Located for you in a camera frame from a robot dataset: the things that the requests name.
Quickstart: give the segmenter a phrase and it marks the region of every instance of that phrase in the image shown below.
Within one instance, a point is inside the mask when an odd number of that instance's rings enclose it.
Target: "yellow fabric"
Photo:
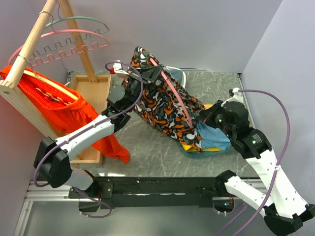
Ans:
[[[204,105],[206,109],[209,109],[210,107],[212,107],[213,104],[204,104]],[[191,145],[182,144],[182,146],[187,152],[197,151]],[[213,148],[203,149],[202,151],[222,151],[222,150],[217,147],[213,147]]]

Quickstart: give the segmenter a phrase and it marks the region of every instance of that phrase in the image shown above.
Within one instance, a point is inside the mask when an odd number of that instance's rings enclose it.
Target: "gray marble tabletop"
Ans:
[[[240,87],[236,73],[189,71],[186,89],[204,104],[218,99],[226,100],[229,89]],[[237,152],[193,159],[185,156],[178,143],[147,124],[139,115],[130,113],[131,119],[116,133],[121,145],[130,152],[130,161],[104,158],[100,166],[81,166],[96,177],[216,177],[225,170],[240,177],[257,177],[255,171]]]

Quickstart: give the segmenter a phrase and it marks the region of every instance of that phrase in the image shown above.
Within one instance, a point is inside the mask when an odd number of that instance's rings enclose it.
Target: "red-orange fabric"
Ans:
[[[6,66],[0,71],[0,75],[3,79],[6,79],[10,69],[11,66]],[[55,129],[71,133],[90,123],[98,116],[95,109],[87,103],[79,92],[69,89],[68,87],[53,81],[36,71],[34,71],[34,73],[63,87],[78,98],[75,101],[55,87],[33,76],[26,74],[22,75],[18,88],[39,109],[39,111],[47,118]],[[65,105],[62,102],[56,103],[51,99],[51,97],[44,96],[35,88],[41,89],[44,93],[48,92],[55,98],[60,97],[65,103],[71,102],[71,105]],[[118,143],[114,134],[100,139],[93,144],[93,147],[99,150],[104,156],[121,159],[125,164],[129,161],[128,150]]]

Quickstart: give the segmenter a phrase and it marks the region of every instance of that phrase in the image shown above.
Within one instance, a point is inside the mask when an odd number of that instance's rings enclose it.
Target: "wooden pole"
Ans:
[[[72,7],[70,5],[69,0],[59,0],[60,3],[60,9],[63,12],[63,16],[64,17],[70,17],[70,16],[74,16]],[[66,21],[68,28],[73,30],[73,29],[78,29],[78,25],[76,20],[68,20]],[[89,58],[88,55],[88,51],[86,49],[86,47],[82,48],[83,45],[85,45],[85,43],[83,42],[83,40],[80,37],[76,37],[76,35],[78,35],[79,33],[76,32],[72,32],[71,36],[73,40],[77,40],[77,42],[75,43],[75,47],[76,50],[78,52],[82,51],[82,53],[79,54],[81,62],[84,66],[85,72],[89,78],[90,82],[93,83],[97,83],[97,76],[95,75],[91,60]]]
[[[47,0],[42,11],[52,13],[55,5],[56,0]],[[7,78],[0,81],[0,95],[17,109],[29,122],[31,122],[43,135],[55,139],[57,138],[57,135],[55,134],[54,129],[46,121],[40,111],[17,87],[25,68],[28,66],[28,62],[24,58],[31,58],[49,18],[50,15],[45,12],[38,16],[33,29],[19,53],[22,57],[16,58]]]

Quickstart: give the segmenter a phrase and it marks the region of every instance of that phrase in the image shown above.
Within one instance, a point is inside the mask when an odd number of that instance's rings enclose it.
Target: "robotic arm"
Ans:
[[[163,67],[159,65],[139,70],[144,86],[150,83],[160,84],[157,80]],[[140,78],[131,72],[126,88],[115,86],[111,89],[107,99],[108,107],[95,120],[64,137],[56,140],[47,137],[42,140],[34,167],[39,169],[38,172],[49,185],[53,188],[63,184],[77,187],[89,196],[99,191],[93,175],[70,166],[70,161],[97,140],[123,128],[130,116],[117,114],[134,104],[140,91]],[[243,105],[239,89],[231,90],[230,96],[230,99],[224,102],[218,100],[211,108],[200,112],[200,118],[208,126],[219,128],[227,135],[234,149],[254,168],[267,189],[274,170],[278,170],[271,196],[260,214],[275,235],[293,233],[303,226],[303,222],[315,216],[315,205],[308,204],[294,189],[281,167],[276,166],[275,153],[265,135],[250,127],[249,113]],[[49,152],[52,153],[43,161]],[[256,210],[264,201],[265,194],[242,181],[232,171],[223,172],[216,177],[216,181],[219,193],[235,195]]]

